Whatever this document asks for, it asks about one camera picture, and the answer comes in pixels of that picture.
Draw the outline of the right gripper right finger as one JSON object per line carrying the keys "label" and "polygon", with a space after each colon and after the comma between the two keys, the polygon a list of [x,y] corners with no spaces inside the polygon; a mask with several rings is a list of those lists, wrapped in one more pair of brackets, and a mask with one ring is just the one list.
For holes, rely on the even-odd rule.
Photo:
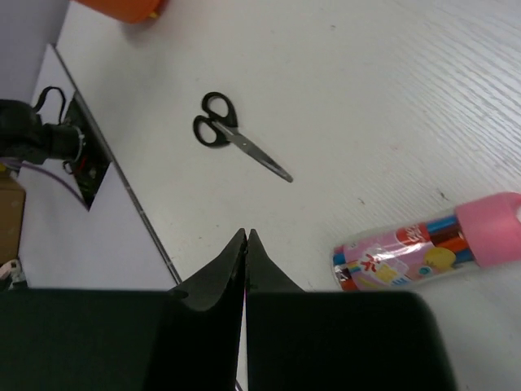
{"label": "right gripper right finger", "polygon": [[436,320],[412,292],[306,292],[247,241],[251,390],[454,390]]}

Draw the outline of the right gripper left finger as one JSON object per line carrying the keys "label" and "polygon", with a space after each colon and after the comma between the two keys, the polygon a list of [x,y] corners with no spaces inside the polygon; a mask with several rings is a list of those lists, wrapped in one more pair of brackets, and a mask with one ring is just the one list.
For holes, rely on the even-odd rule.
{"label": "right gripper left finger", "polygon": [[231,390],[247,237],[168,291],[1,295],[4,390]]}

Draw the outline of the black handled scissors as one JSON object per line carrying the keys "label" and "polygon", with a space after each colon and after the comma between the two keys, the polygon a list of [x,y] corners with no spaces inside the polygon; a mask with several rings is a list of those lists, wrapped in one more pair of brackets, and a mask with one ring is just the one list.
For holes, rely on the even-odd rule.
{"label": "black handled scissors", "polygon": [[[215,100],[221,100],[226,105],[227,113],[225,116],[211,109],[211,103]],[[233,144],[286,182],[293,182],[293,177],[281,165],[261,150],[253,141],[240,133],[237,113],[233,103],[227,96],[217,91],[208,92],[202,98],[201,109],[205,112],[205,115],[196,116],[192,125],[194,135],[201,144],[209,148],[221,148]],[[201,131],[203,125],[210,128],[216,135],[213,141],[208,142],[204,139]]]}

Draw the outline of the cardboard box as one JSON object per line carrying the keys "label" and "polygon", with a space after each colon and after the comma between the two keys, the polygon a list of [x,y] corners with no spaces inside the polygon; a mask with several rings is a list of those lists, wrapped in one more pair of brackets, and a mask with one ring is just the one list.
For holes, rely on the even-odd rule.
{"label": "cardboard box", "polygon": [[25,189],[13,178],[1,178],[0,262],[18,257],[26,200]]}

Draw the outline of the pink marker tube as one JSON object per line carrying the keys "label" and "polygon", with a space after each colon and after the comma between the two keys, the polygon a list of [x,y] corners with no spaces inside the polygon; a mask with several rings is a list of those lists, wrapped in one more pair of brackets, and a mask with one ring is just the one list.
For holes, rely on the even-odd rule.
{"label": "pink marker tube", "polygon": [[520,195],[502,192],[461,204],[430,221],[337,247],[332,267],[347,292],[398,288],[468,266],[520,259]]}

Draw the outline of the orange round container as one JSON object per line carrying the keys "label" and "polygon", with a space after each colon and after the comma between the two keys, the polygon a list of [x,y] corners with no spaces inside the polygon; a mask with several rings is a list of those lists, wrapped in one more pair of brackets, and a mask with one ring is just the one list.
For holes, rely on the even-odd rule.
{"label": "orange round container", "polygon": [[126,24],[157,18],[168,0],[77,0],[81,5]]}

